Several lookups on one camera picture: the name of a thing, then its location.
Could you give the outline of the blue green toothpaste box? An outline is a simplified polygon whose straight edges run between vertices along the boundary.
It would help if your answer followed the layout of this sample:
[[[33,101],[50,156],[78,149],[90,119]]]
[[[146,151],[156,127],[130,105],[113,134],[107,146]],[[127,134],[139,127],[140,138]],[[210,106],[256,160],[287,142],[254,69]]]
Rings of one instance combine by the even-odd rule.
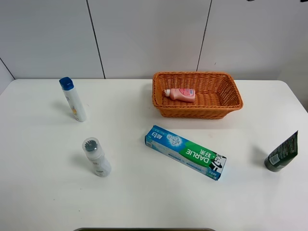
[[[213,180],[219,180],[227,160],[214,151],[156,125],[145,136],[145,144]]]

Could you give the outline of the orange wicker basket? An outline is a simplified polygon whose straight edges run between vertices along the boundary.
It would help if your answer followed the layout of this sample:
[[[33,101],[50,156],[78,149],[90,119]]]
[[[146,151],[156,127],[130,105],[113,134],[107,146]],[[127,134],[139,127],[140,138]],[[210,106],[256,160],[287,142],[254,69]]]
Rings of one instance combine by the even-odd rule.
[[[165,95],[167,89],[193,89],[195,100],[172,100]],[[222,119],[244,105],[235,81],[224,72],[157,72],[152,102],[164,117],[198,119]]]

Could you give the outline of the white shampoo bottle blue cap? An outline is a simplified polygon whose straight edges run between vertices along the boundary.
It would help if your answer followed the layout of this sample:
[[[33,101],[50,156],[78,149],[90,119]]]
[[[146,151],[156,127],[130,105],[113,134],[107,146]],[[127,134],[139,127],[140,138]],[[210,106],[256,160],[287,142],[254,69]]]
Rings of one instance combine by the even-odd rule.
[[[79,122],[86,121],[86,113],[72,79],[69,77],[63,77],[59,80],[59,83],[75,119]]]

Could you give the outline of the dark green tube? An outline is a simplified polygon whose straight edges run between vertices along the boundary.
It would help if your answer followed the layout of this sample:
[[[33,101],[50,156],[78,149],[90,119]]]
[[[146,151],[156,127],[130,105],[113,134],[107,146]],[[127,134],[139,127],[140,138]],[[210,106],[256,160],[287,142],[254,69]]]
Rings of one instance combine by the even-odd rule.
[[[266,168],[272,172],[279,172],[286,167],[298,154],[298,131],[286,139],[265,159]]]

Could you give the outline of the pink lotion bottle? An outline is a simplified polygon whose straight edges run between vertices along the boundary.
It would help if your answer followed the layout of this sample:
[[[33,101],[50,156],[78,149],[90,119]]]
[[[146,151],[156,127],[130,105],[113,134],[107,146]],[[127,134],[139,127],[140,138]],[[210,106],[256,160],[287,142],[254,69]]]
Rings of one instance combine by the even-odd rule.
[[[195,101],[195,90],[189,88],[166,89],[164,90],[166,97],[171,100],[192,103]]]

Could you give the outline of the white bottle with brush cap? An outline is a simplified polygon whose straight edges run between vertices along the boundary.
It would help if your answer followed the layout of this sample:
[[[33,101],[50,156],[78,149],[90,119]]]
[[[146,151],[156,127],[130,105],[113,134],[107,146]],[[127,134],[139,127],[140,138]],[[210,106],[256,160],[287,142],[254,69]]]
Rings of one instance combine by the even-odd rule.
[[[99,177],[107,177],[111,172],[111,165],[105,158],[105,153],[95,137],[87,138],[82,143],[87,158],[93,165],[94,172]]]

